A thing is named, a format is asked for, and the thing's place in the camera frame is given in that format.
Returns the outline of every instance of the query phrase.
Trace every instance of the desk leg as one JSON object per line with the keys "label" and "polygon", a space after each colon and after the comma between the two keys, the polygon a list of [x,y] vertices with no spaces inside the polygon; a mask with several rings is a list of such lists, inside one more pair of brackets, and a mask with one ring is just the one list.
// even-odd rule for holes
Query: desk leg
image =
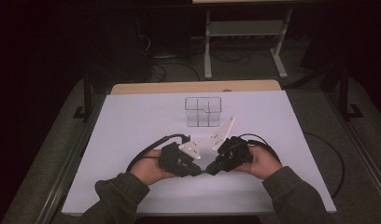
{"label": "desk leg", "polygon": [[286,36],[286,32],[289,27],[289,20],[290,20],[290,16],[292,15],[292,11],[293,11],[292,8],[287,10],[286,18],[283,20],[283,24],[281,25],[280,34],[278,37],[278,43],[273,49],[270,49],[270,53],[272,54],[273,60],[275,61],[275,67],[277,68],[278,74],[280,75],[281,78],[288,77],[286,69],[284,68],[283,63],[281,62],[279,54],[284,42],[284,37]]}
{"label": "desk leg", "polygon": [[210,12],[207,11],[205,22],[205,79],[210,80],[213,78],[211,73],[211,59],[210,59]]}

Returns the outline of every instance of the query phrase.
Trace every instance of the forearm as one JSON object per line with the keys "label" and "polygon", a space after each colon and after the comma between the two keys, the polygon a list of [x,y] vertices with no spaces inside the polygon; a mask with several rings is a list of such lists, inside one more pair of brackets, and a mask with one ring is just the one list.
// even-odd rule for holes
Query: forearm
{"label": "forearm", "polygon": [[137,206],[149,188],[130,173],[98,181],[95,190],[100,201],[89,208],[78,223],[133,223]]}
{"label": "forearm", "polygon": [[335,223],[318,192],[289,167],[264,180],[263,185],[281,223]]}

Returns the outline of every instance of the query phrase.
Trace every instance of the floor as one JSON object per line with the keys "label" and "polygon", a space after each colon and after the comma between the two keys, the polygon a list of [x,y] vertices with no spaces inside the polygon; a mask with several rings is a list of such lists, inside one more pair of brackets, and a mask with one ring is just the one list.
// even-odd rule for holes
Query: floor
{"label": "floor", "polygon": [[[219,41],[230,46],[224,48]],[[231,46],[231,40],[217,40],[212,59],[213,80],[276,79],[281,86],[286,86],[313,72],[299,66],[308,46],[305,39],[287,40],[284,44],[280,55],[289,74],[287,79],[278,77],[270,57],[268,49],[274,40],[245,39],[240,44],[239,41],[236,43]],[[203,54],[200,49],[195,49],[191,57],[175,57],[167,53],[164,56],[170,57],[156,59],[150,82],[203,80]],[[350,79],[349,103],[357,105],[364,118],[344,121],[337,110],[338,90],[332,93],[321,91],[318,87],[321,79],[323,76],[296,90],[287,90],[287,94],[327,188],[334,194],[333,201],[338,211],[333,215],[338,223],[381,223],[380,192],[368,166],[364,165],[360,147],[351,135],[351,130],[357,134],[357,139],[366,146],[367,154],[381,173],[381,115],[370,103],[363,87]],[[82,129],[88,125],[82,119],[73,118],[76,109],[83,104],[82,97],[82,82],[79,82],[68,95],[4,223],[42,223],[41,220],[74,223],[77,220],[60,213],[65,195],[59,194],[56,200],[52,200],[55,204],[50,208],[45,202],[54,195],[52,188],[65,170],[70,150],[77,143]],[[78,164],[80,160],[78,155],[72,163]],[[68,174],[73,175],[75,171],[68,171]],[[50,215],[41,216],[41,211],[47,210],[50,210]],[[257,220],[260,223],[279,223],[275,214],[245,218],[244,222],[258,223]],[[154,219],[154,223],[159,223],[159,219]]]}

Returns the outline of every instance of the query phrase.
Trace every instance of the dark background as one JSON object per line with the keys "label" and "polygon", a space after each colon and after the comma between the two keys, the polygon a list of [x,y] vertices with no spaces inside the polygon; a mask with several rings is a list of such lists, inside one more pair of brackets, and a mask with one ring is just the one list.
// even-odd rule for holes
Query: dark background
{"label": "dark background", "polygon": [[[89,6],[90,2],[97,1],[71,1],[70,6]],[[128,4],[126,1],[105,2],[112,6]],[[287,38],[304,35],[312,38],[304,61],[307,67],[318,69],[339,56],[346,57],[350,75],[365,87],[381,111],[379,4],[368,1],[323,8],[297,7]],[[119,25],[127,27],[121,30],[124,38],[137,43],[135,29],[131,28],[136,21],[131,13],[96,16],[90,12],[68,12],[67,9],[68,2],[63,1],[0,0],[0,221],[68,93],[86,70],[94,72],[93,84],[97,89],[107,88],[115,82],[139,82],[148,78],[148,69],[138,53],[139,47],[118,44],[115,37],[111,38],[118,34],[115,30]],[[163,47],[186,53],[184,43],[188,37],[203,33],[205,18],[200,19],[201,14],[204,13],[180,13],[178,17],[177,12],[155,13],[147,17],[148,22],[136,28],[160,39]],[[173,29],[179,22],[189,27]],[[98,53],[79,41],[79,35],[88,32],[104,34],[87,35]],[[164,42],[175,34],[182,34],[183,38],[171,45]],[[134,54],[137,66],[119,67],[115,60],[130,59],[120,50],[115,51],[118,49],[115,47]]]}

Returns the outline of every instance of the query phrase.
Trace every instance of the gray carpet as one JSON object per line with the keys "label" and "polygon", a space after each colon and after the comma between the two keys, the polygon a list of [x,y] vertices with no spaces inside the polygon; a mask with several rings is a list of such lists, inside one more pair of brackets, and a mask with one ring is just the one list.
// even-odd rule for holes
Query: gray carpet
{"label": "gray carpet", "polygon": [[[213,59],[213,79],[273,78],[278,80],[281,85],[289,84],[311,72],[299,67],[306,47],[306,41],[287,41],[285,43],[281,56],[289,73],[288,79],[282,80],[278,77],[267,51],[269,45],[259,45],[255,48],[250,55],[250,62],[247,64],[225,63]],[[232,52],[226,53],[227,55],[232,54],[231,57],[234,57]],[[203,79],[201,54],[189,59],[175,58],[160,63],[185,63],[194,68],[199,77]],[[179,64],[163,66],[166,70],[166,81],[197,80],[194,71],[189,67]],[[159,77],[154,77],[151,81],[158,80]],[[339,152],[345,162],[344,183],[334,198],[338,209],[334,216],[339,223],[381,223],[380,195],[366,173],[353,142],[346,134],[346,127],[341,118],[336,116],[330,96],[316,89],[319,81],[319,78],[312,80],[305,85],[308,90],[288,91],[288,95],[303,131],[314,134],[306,134],[305,138],[330,193],[337,190],[343,170],[338,156],[328,144]],[[365,116],[363,119],[352,119],[350,123],[362,141],[369,146],[371,157],[381,169],[381,115],[370,103],[365,90],[354,80],[350,81],[349,102],[357,104]],[[79,130],[84,125],[81,120],[72,118],[80,105],[82,105],[81,83],[77,84],[68,96],[32,169],[11,205],[4,223],[35,223],[37,221],[44,202],[49,197],[49,190],[54,185],[58,173],[63,168],[65,158],[76,141]],[[274,214],[260,215],[259,218],[263,224],[278,223]],[[75,217],[65,216],[58,209],[51,222],[74,223],[75,221]]]}

